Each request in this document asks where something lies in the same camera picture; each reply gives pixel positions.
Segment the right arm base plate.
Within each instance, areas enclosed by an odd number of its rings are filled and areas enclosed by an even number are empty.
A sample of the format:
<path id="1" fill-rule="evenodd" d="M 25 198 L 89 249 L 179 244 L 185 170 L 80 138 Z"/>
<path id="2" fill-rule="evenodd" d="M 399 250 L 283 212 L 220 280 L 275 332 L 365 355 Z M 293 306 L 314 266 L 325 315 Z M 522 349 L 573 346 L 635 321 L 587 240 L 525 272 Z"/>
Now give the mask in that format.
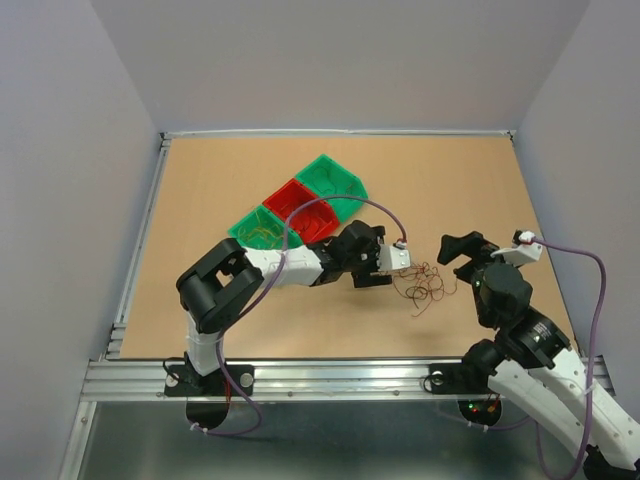
<path id="1" fill-rule="evenodd" d="M 434 363 L 422 379 L 423 389 L 434 395 L 488 395 L 489 375 L 463 363 Z"/>

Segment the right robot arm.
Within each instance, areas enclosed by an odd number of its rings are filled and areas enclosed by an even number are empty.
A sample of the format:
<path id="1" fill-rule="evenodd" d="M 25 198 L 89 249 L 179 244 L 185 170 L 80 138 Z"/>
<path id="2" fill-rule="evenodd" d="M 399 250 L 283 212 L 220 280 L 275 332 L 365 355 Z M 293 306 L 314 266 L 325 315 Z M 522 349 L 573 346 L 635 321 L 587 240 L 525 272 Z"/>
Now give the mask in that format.
<path id="1" fill-rule="evenodd" d="M 468 257 L 454 274 L 470 286 L 479 324 L 496 335 L 474 344 L 460 362 L 434 368 L 423 386 L 433 394 L 502 395 L 574 456 L 572 474 L 636 479 L 638 422 L 595 379 L 595 360 L 583 360 L 563 331 L 530 304 L 533 287 L 520 268 L 539 260 L 548 245 L 521 230 L 509 248 L 476 231 L 442 237 L 438 262 Z"/>

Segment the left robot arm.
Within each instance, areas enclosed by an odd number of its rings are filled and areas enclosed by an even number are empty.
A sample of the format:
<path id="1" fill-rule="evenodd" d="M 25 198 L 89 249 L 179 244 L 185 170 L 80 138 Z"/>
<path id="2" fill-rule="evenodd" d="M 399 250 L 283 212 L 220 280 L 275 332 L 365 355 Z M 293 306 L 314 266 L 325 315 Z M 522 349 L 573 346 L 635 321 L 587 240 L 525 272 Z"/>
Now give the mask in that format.
<path id="1" fill-rule="evenodd" d="M 219 242 L 176 282 L 189 316 L 186 364 L 191 386 L 202 394 L 221 386 L 221 356 L 216 351 L 257 291 L 322 286 L 345 273 L 356 288 L 391 284 L 392 273 L 409 266 L 410 254 L 405 242 L 387 244 L 384 235 L 382 226 L 355 220 L 337 236 L 287 250 L 243 247 L 233 238 Z"/>

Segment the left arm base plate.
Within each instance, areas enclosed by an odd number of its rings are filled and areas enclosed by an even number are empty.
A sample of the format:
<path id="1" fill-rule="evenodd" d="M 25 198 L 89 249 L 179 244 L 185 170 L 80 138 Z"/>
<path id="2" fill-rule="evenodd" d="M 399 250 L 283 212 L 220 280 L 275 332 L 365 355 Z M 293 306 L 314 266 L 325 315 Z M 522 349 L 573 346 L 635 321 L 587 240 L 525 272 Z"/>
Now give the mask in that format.
<path id="1" fill-rule="evenodd" d="M 249 364 L 227 365 L 230 378 L 246 395 L 253 393 L 255 369 Z M 191 365 L 166 367 L 164 395 L 167 397 L 237 397 L 238 393 L 221 370 L 199 375 Z"/>

